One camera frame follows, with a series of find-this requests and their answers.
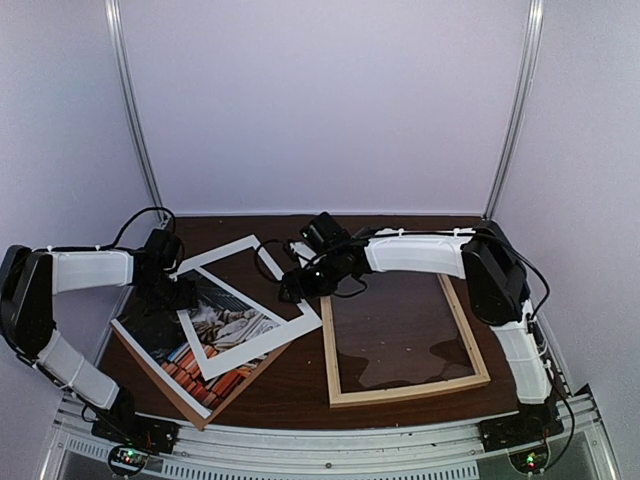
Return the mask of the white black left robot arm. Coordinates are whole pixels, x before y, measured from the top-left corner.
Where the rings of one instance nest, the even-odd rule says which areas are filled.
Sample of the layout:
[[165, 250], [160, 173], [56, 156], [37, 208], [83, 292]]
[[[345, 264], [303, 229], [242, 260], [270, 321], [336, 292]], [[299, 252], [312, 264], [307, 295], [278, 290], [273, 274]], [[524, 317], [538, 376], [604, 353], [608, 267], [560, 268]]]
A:
[[104, 425], [123, 444], [143, 436], [143, 421], [131, 412], [129, 394], [62, 337], [53, 299], [70, 291], [132, 286], [152, 311], [194, 308], [194, 282], [173, 276], [182, 247], [175, 234], [155, 229], [138, 249], [12, 245], [1, 264], [1, 335], [8, 346], [20, 361], [107, 412]]

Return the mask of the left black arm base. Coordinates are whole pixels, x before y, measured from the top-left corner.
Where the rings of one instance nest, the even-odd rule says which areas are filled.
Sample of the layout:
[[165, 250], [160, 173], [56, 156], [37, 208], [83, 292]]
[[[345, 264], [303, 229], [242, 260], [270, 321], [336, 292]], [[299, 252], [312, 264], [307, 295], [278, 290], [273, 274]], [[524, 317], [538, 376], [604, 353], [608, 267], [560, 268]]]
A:
[[96, 416], [91, 433], [103, 439], [134, 447], [151, 454], [171, 454], [180, 426], [172, 421], [140, 415], [132, 393], [119, 390], [109, 409], [91, 406]]

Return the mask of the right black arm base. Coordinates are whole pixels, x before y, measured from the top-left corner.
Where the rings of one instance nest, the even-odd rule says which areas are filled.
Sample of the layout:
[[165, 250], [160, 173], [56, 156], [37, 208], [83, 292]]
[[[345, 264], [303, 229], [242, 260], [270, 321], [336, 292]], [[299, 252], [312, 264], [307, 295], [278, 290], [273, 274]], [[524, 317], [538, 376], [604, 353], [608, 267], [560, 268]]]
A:
[[551, 393], [542, 404], [518, 403], [518, 411], [483, 420], [479, 432], [485, 452], [541, 442], [564, 432], [557, 408], [558, 395]]

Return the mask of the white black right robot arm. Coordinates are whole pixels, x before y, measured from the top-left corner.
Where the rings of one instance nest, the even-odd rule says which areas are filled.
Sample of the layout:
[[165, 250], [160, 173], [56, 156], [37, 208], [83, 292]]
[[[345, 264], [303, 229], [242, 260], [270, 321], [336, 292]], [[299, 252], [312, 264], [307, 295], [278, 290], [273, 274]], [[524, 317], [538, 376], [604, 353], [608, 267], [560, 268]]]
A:
[[475, 317], [497, 337], [511, 369], [518, 400], [512, 430], [535, 440], [551, 424], [557, 402], [545, 342], [537, 324], [527, 274], [534, 266], [494, 221], [473, 228], [410, 231], [365, 228], [350, 234], [327, 212], [300, 231], [292, 244], [300, 266], [279, 282], [283, 303], [330, 296], [347, 277], [395, 271], [444, 274], [465, 281]]

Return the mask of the white mat board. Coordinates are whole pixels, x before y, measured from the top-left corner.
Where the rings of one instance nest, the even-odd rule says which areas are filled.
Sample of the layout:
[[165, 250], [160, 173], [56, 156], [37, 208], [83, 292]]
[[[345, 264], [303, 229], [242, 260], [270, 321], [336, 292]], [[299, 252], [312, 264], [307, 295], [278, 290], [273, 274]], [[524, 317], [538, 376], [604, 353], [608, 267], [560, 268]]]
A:
[[249, 251], [275, 280], [283, 271], [258, 238], [249, 235], [185, 260], [176, 278], [193, 280], [198, 306], [179, 310], [178, 319], [205, 379], [220, 376], [319, 328], [320, 317], [308, 302], [296, 305], [287, 320], [234, 288], [206, 268]]

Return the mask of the books photo print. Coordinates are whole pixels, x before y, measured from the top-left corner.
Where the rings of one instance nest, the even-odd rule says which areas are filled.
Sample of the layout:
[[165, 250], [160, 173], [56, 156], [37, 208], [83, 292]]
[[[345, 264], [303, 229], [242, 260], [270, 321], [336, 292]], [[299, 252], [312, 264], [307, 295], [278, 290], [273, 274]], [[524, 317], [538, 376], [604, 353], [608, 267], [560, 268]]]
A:
[[[169, 360], [170, 355], [175, 355], [184, 344], [191, 348], [180, 321], [173, 314], [160, 313], [144, 317], [120, 315], [111, 321], [111, 327], [120, 341], [143, 350], [158, 365]], [[257, 361], [264, 357], [265, 355], [243, 365], [256, 366]]]

